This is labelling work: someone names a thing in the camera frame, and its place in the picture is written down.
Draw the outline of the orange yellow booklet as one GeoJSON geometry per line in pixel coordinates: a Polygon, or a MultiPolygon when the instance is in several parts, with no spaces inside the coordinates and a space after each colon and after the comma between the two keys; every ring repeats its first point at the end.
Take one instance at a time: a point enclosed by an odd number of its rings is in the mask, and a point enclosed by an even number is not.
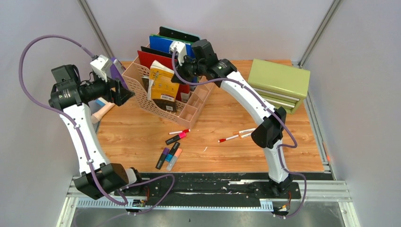
{"type": "Polygon", "coordinates": [[[156,94],[153,91],[152,98],[159,97],[160,95],[167,95],[167,98],[171,98],[173,101],[175,100],[179,84],[171,82],[173,75],[174,71],[171,71],[158,61],[152,63],[149,70],[149,79],[156,82],[156,94]]]}

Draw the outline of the red binder folder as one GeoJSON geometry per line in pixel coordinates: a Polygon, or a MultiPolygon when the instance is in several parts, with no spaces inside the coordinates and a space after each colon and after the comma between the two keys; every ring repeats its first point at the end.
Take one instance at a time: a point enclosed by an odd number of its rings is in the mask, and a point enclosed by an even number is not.
{"type": "MultiPolygon", "coordinates": [[[[154,53],[150,53],[148,52],[150,49],[147,47],[141,47],[141,51],[138,50],[138,57],[139,57],[139,61],[140,64],[142,66],[147,67],[148,69],[150,69],[152,63],[154,61],[158,61],[159,63],[161,63],[163,66],[169,68],[171,71],[173,70],[173,66],[171,63],[171,57],[165,57],[162,55],[157,55],[154,53]]],[[[180,84],[178,91],[177,91],[177,95],[176,95],[176,99],[178,101],[182,101],[184,103],[187,103],[190,97],[190,87],[189,85],[183,85],[180,84]]]]}

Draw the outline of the beige plastic file organizer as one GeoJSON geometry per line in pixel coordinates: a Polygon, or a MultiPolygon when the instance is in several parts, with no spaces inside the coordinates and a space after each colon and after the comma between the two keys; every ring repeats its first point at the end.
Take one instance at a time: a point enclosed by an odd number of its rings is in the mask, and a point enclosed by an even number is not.
{"type": "Polygon", "coordinates": [[[160,95],[159,99],[151,99],[146,90],[148,84],[143,83],[148,75],[149,68],[140,64],[139,57],[122,75],[129,90],[135,93],[139,107],[187,129],[192,129],[212,93],[214,84],[197,86],[193,92],[189,93],[189,100],[186,103],[178,100],[173,103],[172,98],[165,95],[160,95]]]}

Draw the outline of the black notebook with sticker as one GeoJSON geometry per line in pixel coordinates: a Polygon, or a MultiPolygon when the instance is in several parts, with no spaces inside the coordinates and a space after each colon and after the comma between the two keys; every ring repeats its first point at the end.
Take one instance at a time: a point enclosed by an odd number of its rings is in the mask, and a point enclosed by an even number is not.
{"type": "Polygon", "coordinates": [[[152,98],[153,91],[156,94],[156,82],[154,80],[149,79],[149,76],[142,76],[141,77],[146,94],[147,100],[153,100],[155,104],[164,111],[169,111],[176,113],[177,112],[177,105],[176,101],[172,100],[171,98],[167,98],[167,95],[160,95],[159,97],[152,98]]]}

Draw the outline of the blue binder folder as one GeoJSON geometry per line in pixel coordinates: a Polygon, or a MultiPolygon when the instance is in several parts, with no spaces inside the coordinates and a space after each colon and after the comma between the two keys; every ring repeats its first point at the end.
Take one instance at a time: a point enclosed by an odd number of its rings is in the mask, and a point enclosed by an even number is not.
{"type": "MultiPolygon", "coordinates": [[[[170,52],[170,45],[172,44],[174,40],[168,39],[168,38],[163,38],[157,35],[150,35],[149,36],[149,46],[151,49],[162,51],[169,53],[170,52]]],[[[187,50],[187,55],[190,57],[194,58],[195,55],[192,51],[191,44],[190,42],[185,42],[181,41],[180,42],[184,43],[186,45],[186,50],[187,50]]]]}

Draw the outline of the green metal drawer cabinet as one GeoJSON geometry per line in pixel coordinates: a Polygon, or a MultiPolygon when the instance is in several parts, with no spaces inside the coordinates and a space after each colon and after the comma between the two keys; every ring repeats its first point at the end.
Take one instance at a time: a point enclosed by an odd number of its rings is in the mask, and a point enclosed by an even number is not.
{"type": "Polygon", "coordinates": [[[294,114],[308,93],[310,71],[254,59],[248,84],[275,107],[294,114]]]}

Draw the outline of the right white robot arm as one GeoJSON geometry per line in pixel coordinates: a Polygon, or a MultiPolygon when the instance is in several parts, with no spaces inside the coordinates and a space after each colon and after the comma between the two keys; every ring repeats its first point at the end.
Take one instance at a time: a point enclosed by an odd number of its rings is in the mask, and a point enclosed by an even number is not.
{"type": "Polygon", "coordinates": [[[270,191],[275,197],[283,197],[292,182],[284,164],[282,153],[283,130],[286,129],[287,112],[263,99],[243,78],[236,66],[227,59],[219,59],[211,43],[202,39],[191,44],[194,56],[187,54],[183,42],[174,41],[169,46],[173,63],[172,82],[194,86],[195,77],[206,77],[205,83],[214,83],[223,89],[249,113],[257,127],[251,133],[253,142],[263,149],[270,179],[270,191]]]}

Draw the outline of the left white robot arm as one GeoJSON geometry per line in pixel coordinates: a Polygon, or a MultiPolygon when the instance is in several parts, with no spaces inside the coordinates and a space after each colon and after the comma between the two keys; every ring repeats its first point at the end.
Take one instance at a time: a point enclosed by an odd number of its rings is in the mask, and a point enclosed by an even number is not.
{"type": "Polygon", "coordinates": [[[127,188],[133,195],[144,192],[145,183],[138,171],[111,163],[103,152],[91,121],[90,101],[104,98],[123,105],[134,93],[119,79],[102,79],[94,74],[94,81],[81,82],[75,65],[62,65],[51,70],[56,83],[49,99],[65,123],[78,157],[80,177],[74,180],[78,191],[97,200],[116,190],[127,188]]]}

